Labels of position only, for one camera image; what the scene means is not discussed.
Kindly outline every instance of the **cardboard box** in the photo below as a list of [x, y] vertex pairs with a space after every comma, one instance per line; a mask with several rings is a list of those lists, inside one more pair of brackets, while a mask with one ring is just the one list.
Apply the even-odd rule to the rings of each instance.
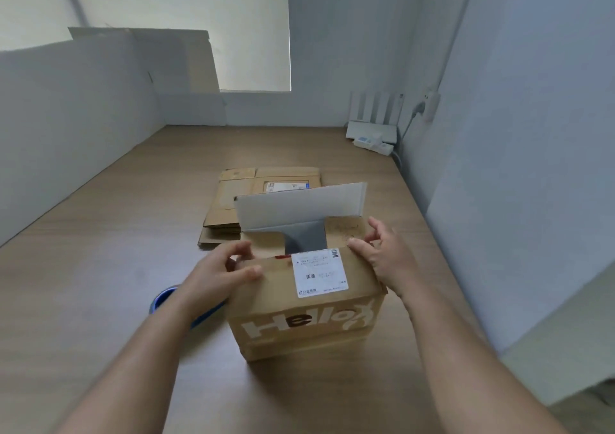
[[316, 167], [232, 168], [220, 174], [218, 189], [203, 222], [198, 245], [214, 248], [238, 240], [241, 229], [235, 212], [237, 196], [320, 187]]
[[259, 258], [245, 266], [260, 264], [265, 271], [260, 281], [235, 290], [226, 307], [246, 360], [346, 342], [372, 330], [386, 287], [346, 246], [349, 237], [365, 235], [365, 190], [366, 184], [354, 183], [237, 197], [242, 235]]

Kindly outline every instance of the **wooden desk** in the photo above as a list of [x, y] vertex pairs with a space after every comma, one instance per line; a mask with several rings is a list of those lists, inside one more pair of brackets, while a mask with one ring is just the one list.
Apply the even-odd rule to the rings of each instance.
[[[310, 165], [367, 181], [365, 214], [403, 233], [427, 278], [471, 312], [389, 157], [340, 128], [166, 127], [0, 250], [0, 431], [45, 432], [203, 253], [221, 170]], [[365, 342], [248, 366], [218, 314], [190, 335], [168, 433], [441, 432], [414, 334], [389, 294]]]

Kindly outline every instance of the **logo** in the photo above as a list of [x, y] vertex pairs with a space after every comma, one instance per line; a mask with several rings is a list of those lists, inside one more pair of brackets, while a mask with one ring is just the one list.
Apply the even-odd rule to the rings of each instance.
[[363, 325], [359, 327], [368, 326], [373, 318], [374, 312], [372, 305], [374, 301], [371, 300], [368, 304], [356, 304], [356, 309], [342, 309], [333, 313], [334, 308], [328, 306], [323, 308], [322, 311], [319, 308], [308, 309], [305, 314], [296, 314], [286, 317], [284, 314], [277, 314], [271, 319], [272, 322], [257, 326], [254, 322], [246, 322], [242, 324], [243, 329], [253, 339], [261, 337], [261, 331], [265, 329], [277, 329], [279, 331], [287, 331], [294, 327], [301, 326], [315, 326], [318, 324], [327, 324], [329, 321], [345, 321], [342, 324], [342, 329], [347, 331], [355, 323], [363, 321]]

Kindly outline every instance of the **human hand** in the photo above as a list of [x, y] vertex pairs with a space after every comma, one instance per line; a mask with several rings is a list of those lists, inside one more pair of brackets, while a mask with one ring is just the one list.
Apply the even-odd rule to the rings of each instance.
[[[238, 267], [241, 261], [254, 259], [248, 241], [218, 245], [211, 253], [197, 262], [186, 280], [171, 295], [191, 320], [229, 297], [243, 283], [263, 275], [261, 266]], [[237, 261], [231, 256], [239, 255]]]
[[[373, 217], [368, 220], [374, 230], [364, 240], [350, 238], [348, 246], [359, 256], [365, 258], [374, 268], [380, 282], [403, 298], [412, 282], [419, 280], [419, 268], [408, 245], [392, 228]], [[370, 244], [380, 240], [380, 247]]]

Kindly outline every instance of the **wall outlet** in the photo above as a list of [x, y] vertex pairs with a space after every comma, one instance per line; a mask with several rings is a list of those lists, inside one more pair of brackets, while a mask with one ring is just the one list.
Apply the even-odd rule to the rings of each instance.
[[438, 104], [440, 104], [440, 93], [438, 91], [427, 89], [423, 94], [423, 100], [425, 101], [423, 121], [429, 124], [434, 121], [435, 112], [438, 110]]

